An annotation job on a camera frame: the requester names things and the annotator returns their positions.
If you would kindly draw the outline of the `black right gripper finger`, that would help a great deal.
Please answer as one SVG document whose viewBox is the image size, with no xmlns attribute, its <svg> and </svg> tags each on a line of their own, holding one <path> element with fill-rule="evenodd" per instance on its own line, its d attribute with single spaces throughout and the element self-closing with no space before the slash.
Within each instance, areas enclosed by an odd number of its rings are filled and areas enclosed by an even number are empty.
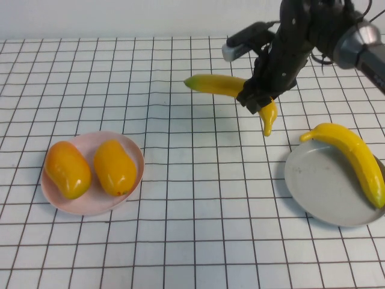
<svg viewBox="0 0 385 289">
<path fill-rule="evenodd" d="M 243 86 L 242 90 L 238 93 L 236 100 L 241 105 L 247 105 L 250 101 L 253 100 L 253 87 Z"/>
<path fill-rule="evenodd" d="M 247 109 L 251 114 L 256 114 L 271 102 L 271 98 L 251 98 L 247 102 Z"/>
</svg>

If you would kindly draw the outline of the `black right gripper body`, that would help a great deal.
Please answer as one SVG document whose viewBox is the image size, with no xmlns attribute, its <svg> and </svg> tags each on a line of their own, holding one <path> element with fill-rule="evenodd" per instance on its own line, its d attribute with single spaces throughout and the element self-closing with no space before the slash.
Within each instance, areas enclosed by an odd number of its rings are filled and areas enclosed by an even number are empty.
<svg viewBox="0 0 385 289">
<path fill-rule="evenodd" d="M 297 84 L 296 77 L 307 63 L 307 50 L 292 52 L 270 44 L 254 62 L 253 76 L 244 84 L 247 99 L 275 99 Z"/>
</svg>

